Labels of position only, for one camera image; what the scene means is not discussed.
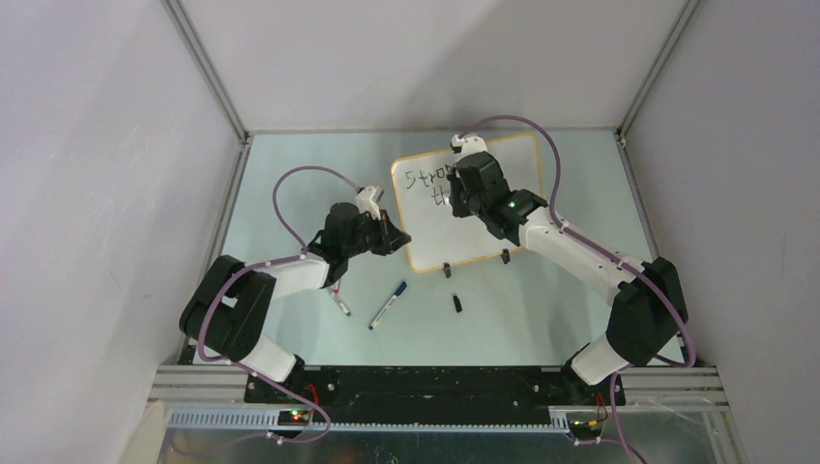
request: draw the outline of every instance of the whiteboard frame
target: whiteboard frame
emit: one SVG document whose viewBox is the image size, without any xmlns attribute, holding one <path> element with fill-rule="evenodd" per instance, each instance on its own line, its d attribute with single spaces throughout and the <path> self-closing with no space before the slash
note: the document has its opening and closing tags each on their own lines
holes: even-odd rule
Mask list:
<svg viewBox="0 0 820 464">
<path fill-rule="evenodd" d="M 526 132 L 522 132 L 522 133 L 514 133 L 512 135 L 505 135 L 503 137 L 487 139 L 486 142 L 487 142 L 487 144 L 494 143 L 494 142 L 497 143 L 497 142 L 503 142 L 505 140 L 511 140 L 511 139 L 514 139 L 514 138 L 520 138 L 520 137 L 526 137 L 526 136 L 531 137 L 533 139 L 533 142 L 535 143 L 535 147 L 536 147 L 536 153 L 535 153 L 536 167 L 538 168 L 538 176 L 539 176 L 539 191 L 538 191 L 538 194 L 541 197 L 544 197 L 541 140 L 538 137 L 536 137 L 535 134 L 533 134 L 532 132 L 526 131 Z M 398 217 L 399 217 L 399 220 L 401 220 L 401 230 L 407 230 L 407 224 L 404 221 L 404 214 L 402 213 L 402 208 L 401 208 L 401 196 L 398 194 L 398 184 L 396 183 L 396 180 L 395 180 L 395 166 L 397 164 L 399 164 L 400 162 L 402 162 L 402 161 L 415 160 L 415 159 L 424 158 L 424 157 L 432 157 L 432 156 L 435 156 L 435 155 L 441 155 L 441 154 L 447 154 L 447 153 L 451 153 L 451 150 L 445 148 L 445 149 L 442 149 L 442 150 L 434 150 L 432 152 L 419 153 L 417 155 L 411 155 L 409 157 L 396 159 L 390 165 L 390 177 L 393 180 L 393 189 L 394 189 L 394 192 L 395 192 L 395 202 L 398 204 Z M 510 253 L 513 253 L 515 251 L 521 251 L 522 249 L 523 249 L 523 246 L 516 246 L 516 247 L 513 247 L 513 248 L 506 248 L 506 250 L 509 251 Z M 444 269 L 444 263 L 442 263 L 439 266 L 434 266 L 432 268 L 419 269 L 413 264 L 413 255 L 410 254 L 410 247 L 409 246 L 405 247 L 405 252 L 407 253 L 407 261 L 410 264 L 410 269 L 412 269 L 414 273 L 417 273 L 417 274 L 432 273 L 434 271 L 440 271 L 440 270 Z M 464 259 L 464 260 L 461 260 L 461 261 L 455 261 L 453 263 L 448 263 L 448 264 L 450 266 L 459 266 L 459 265 L 462 265 L 462 264 L 474 263 L 476 261 L 481 261 L 483 259 L 494 258 L 496 256 L 501 256 L 501 254 L 503 252 L 504 252 L 504 248 L 502 248 L 501 250 L 499 250 L 496 253 L 490 253 L 490 254 L 486 254 L 486 255 L 482 255 L 482 256 L 476 256 L 475 258 Z"/>
</svg>

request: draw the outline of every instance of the aluminum frame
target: aluminum frame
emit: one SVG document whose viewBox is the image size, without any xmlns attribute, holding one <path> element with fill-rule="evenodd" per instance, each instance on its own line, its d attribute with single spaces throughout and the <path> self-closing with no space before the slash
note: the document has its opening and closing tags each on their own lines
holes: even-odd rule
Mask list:
<svg viewBox="0 0 820 464">
<path fill-rule="evenodd" d="M 215 100 L 224 113 L 228 123 L 240 140 L 240 150 L 232 168 L 224 201 L 220 208 L 220 219 L 215 226 L 211 248 L 203 264 L 202 274 L 209 264 L 219 255 L 224 244 L 227 228 L 236 203 L 239 186 L 245 173 L 252 135 L 242 122 L 227 90 L 221 82 L 213 62 L 209 58 L 202 41 L 191 23 L 190 17 L 181 0 L 162 0 L 168 14 L 180 33 L 180 37 L 189 50 L 191 59 L 199 68 L 203 79 L 211 90 Z M 699 11 L 703 0 L 688 0 L 676 19 L 675 25 L 644 78 L 638 92 L 632 99 L 624 119 L 615 131 L 616 142 L 621 154 L 622 164 L 627 173 L 630 189 L 638 210 L 650 251 L 653 257 L 659 254 L 659 243 L 653 229 L 646 204 L 626 150 L 626 135 L 640 113 L 644 101 L 653 90 L 658 77 L 666 66 L 669 57 L 677 47 L 691 20 Z M 187 345 L 183 339 L 180 351 Z M 558 367 L 544 367 L 544 370 L 557 370 Z M 676 367 L 640 367 L 622 374 L 624 393 L 627 405 L 619 408 L 620 412 L 700 412 L 704 423 L 710 429 L 710 439 L 718 463 L 745 463 L 747 457 L 740 445 L 737 427 L 732 419 L 728 400 L 723 391 L 718 372 L 712 367 L 681 369 Z M 221 410 L 265 410 L 288 408 L 287 405 L 246 404 L 243 397 L 247 373 L 235 366 L 227 365 L 163 365 L 157 370 L 154 385 L 149 393 L 148 402 L 162 401 L 176 412 L 192 411 L 196 408 L 218 408 Z M 572 413 L 591 413 L 593 407 L 554 406 L 550 413 L 559 417 Z M 394 427 L 377 424 L 347 424 L 346 428 L 359 431 L 395 430 Z"/>
</svg>

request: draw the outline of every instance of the blue marker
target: blue marker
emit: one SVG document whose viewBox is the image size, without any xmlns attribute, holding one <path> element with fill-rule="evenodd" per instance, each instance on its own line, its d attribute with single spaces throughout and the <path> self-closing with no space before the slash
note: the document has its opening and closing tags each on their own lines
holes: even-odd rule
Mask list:
<svg viewBox="0 0 820 464">
<path fill-rule="evenodd" d="M 379 323 L 379 319 L 382 318 L 382 315 L 385 313 L 387 308 L 390 307 L 390 305 L 393 304 L 395 299 L 398 298 L 399 295 L 401 295 L 401 292 L 403 292 L 405 288 L 407 288 L 407 282 L 402 281 L 401 285 L 399 285 L 398 288 L 396 288 L 396 290 L 393 292 L 393 295 L 390 297 L 390 299 L 387 300 L 385 305 L 382 306 L 382 308 L 379 310 L 379 313 L 376 314 L 376 317 L 373 318 L 373 322 L 370 323 L 370 329 L 371 330 L 373 330 L 376 327 L 376 324 Z"/>
</svg>

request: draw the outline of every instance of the marker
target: marker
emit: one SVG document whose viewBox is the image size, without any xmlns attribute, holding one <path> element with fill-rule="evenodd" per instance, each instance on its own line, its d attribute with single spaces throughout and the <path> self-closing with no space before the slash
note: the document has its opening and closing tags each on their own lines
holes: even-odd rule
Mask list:
<svg viewBox="0 0 820 464">
<path fill-rule="evenodd" d="M 343 312 L 345 316 L 350 317 L 351 316 L 350 309 L 347 308 L 347 304 L 338 295 L 338 289 L 339 289 L 340 286 L 341 286 L 341 279 L 336 281 L 333 288 L 328 289 L 328 293 L 331 295 L 331 298 L 333 299 L 334 303 L 336 303 L 337 306 L 341 309 L 341 312 Z"/>
<path fill-rule="evenodd" d="M 331 298 L 334 302 L 336 302 L 338 307 L 341 309 L 341 312 L 343 312 L 345 316 L 350 317 L 350 309 L 347 308 L 347 304 L 341 299 L 338 293 L 331 292 Z"/>
<path fill-rule="evenodd" d="M 379 323 L 379 319 L 381 319 L 384 312 L 387 310 L 388 307 L 390 307 L 390 305 L 393 304 L 395 299 L 398 298 L 399 295 L 401 295 L 401 293 L 404 291 L 405 288 L 407 288 L 407 282 L 402 281 L 401 285 L 399 285 L 398 288 L 396 288 L 396 290 L 393 292 L 393 295 L 390 297 L 390 299 L 387 300 L 385 305 L 382 306 L 382 308 L 379 310 L 379 313 L 376 314 L 376 317 L 373 318 L 373 322 L 370 323 L 370 329 L 371 330 L 373 330 L 376 327 L 376 325 Z"/>
</svg>

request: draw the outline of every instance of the red wire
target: red wire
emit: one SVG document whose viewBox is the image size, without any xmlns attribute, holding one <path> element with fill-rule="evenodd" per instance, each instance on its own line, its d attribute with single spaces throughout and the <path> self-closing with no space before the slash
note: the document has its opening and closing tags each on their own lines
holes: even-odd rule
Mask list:
<svg viewBox="0 0 820 464">
<path fill-rule="evenodd" d="M 313 393 L 313 402 L 316 403 L 316 405 L 318 406 L 318 404 L 319 404 L 319 393 L 316 392 L 316 387 L 314 387 L 313 384 L 307 384 L 307 385 L 305 385 L 305 388 L 310 390 L 311 393 Z M 315 411 L 315 408 L 310 408 L 310 413 L 311 414 L 313 413 L 313 411 Z"/>
<path fill-rule="evenodd" d="M 595 417 L 600 421 L 600 393 L 595 396 Z"/>
<path fill-rule="evenodd" d="M 603 406 L 604 416 L 603 419 L 601 419 L 601 421 L 606 421 L 607 419 L 609 419 L 609 411 L 606 410 L 606 400 L 603 399 L 603 395 L 600 394 L 600 391 L 598 392 L 598 401 L 600 401 L 600 405 Z"/>
</svg>

